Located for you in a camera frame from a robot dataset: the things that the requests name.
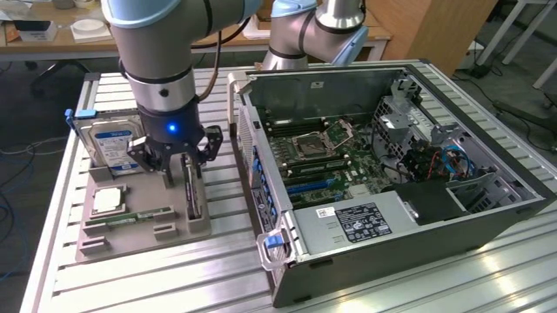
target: hard drive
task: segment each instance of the hard drive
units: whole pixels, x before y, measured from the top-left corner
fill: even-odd
[[[105,166],[113,176],[143,172],[141,167],[127,155],[128,142],[144,136],[136,110],[95,112],[89,118],[84,118],[77,112],[73,126],[95,168]]]

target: blue pcie slot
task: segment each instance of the blue pcie slot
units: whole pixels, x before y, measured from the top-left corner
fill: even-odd
[[[324,189],[324,188],[328,188],[332,185],[332,182],[334,182],[334,179],[327,179],[326,181],[322,181],[322,182],[318,182],[318,183],[290,187],[290,188],[286,189],[286,192],[288,194],[299,194],[300,192]]]

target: white sticker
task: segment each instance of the white sticker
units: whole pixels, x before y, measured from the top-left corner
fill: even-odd
[[[311,89],[319,89],[323,88],[324,82],[312,82],[311,83]]]
[[[127,153],[128,142],[132,138],[133,134],[129,130],[95,134],[104,162],[116,173],[128,171],[139,166]]]
[[[315,212],[319,218],[334,216],[334,207],[324,207],[322,209],[316,209]]]

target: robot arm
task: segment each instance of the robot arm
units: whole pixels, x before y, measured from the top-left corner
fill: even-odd
[[[145,130],[128,154],[147,170],[165,171],[179,153],[198,164],[215,158],[222,131],[199,122],[191,44],[250,17],[259,5],[260,0],[101,0]],[[199,151],[203,137],[208,144]]]
[[[350,64],[367,40],[364,1],[275,0],[264,70],[307,67],[307,55]]]

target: motherboard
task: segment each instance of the motherboard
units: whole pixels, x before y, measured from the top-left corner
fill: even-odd
[[[294,209],[378,194],[393,183],[350,118],[268,122],[276,166]]]

